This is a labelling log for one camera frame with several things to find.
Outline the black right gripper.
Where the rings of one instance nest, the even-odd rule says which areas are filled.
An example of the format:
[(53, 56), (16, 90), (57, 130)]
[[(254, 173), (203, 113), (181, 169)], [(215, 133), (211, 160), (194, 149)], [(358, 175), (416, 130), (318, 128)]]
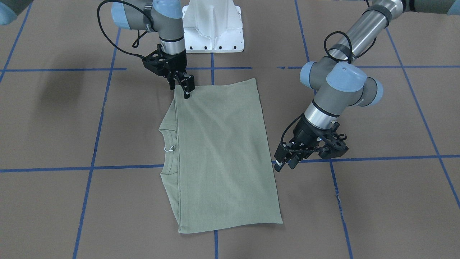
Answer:
[[(166, 78), (169, 83), (169, 88), (174, 90), (176, 84), (179, 81), (180, 86), (183, 89), (184, 99), (190, 98), (190, 93), (195, 89), (194, 76), (189, 75), (186, 72), (187, 59), (186, 59), (186, 50), (180, 52), (179, 54), (168, 54), (163, 52), (163, 65), (167, 70), (166, 74), (163, 76)], [(169, 72), (183, 72), (179, 73), (179, 78), (177, 74), (169, 74)]]

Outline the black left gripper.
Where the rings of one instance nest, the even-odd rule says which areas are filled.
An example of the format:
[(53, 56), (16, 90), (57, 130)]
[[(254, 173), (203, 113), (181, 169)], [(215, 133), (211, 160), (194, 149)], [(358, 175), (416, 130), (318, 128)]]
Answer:
[(275, 151), (274, 169), (276, 172), (280, 172), (287, 162), (289, 162), (289, 167), (294, 169), (305, 158), (305, 154), (331, 152), (328, 144), (318, 147), (319, 141), (317, 140), (317, 138), (322, 139), (324, 135), (331, 133), (331, 125), (328, 125), (326, 129), (317, 128), (303, 114), (297, 120), (293, 130), (293, 139), (289, 143), (279, 143)]

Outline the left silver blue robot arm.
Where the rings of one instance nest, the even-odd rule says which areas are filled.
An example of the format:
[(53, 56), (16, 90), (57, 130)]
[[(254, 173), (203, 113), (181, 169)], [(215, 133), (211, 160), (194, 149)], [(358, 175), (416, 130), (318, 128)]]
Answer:
[(408, 12), (459, 15), (459, 1), (373, 0), (347, 32), (332, 32), (340, 34), (340, 40), (331, 47), (324, 41), (325, 56), (320, 61), (307, 62), (301, 69), (301, 83), (315, 90), (316, 95), (292, 122), (292, 139), (280, 140), (274, 154), (276, 172), (286, 164), (294, 169), (312, 153), (332, 159), (348, 151), (347, 136), (337, 133), (338, 117), (350, 106), (375, 105), (384, 93), (381, 82), (368, 77), (353, 63), (371, 49), (391, 21)]

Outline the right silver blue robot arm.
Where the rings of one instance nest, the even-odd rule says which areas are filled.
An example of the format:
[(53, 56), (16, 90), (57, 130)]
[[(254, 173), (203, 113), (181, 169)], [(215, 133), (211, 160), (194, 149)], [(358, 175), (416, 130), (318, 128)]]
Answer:
[(148, 56), (139, 56), (143, 66), (166, 78), (171, 90), (182, 87), (188, 99), (194, 90), (194, 77), (186, 72), (187, 57), (179, 0), (113, 0), (111, 15), (119, 28), (157, 32), (160, 43)]

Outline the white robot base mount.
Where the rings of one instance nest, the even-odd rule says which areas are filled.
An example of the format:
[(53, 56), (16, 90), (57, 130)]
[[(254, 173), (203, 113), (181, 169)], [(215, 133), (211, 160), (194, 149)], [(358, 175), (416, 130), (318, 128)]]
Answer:
[(182, 13), (188, 54), (244, 51), (242, 12), (233, 0), (191, 0)]

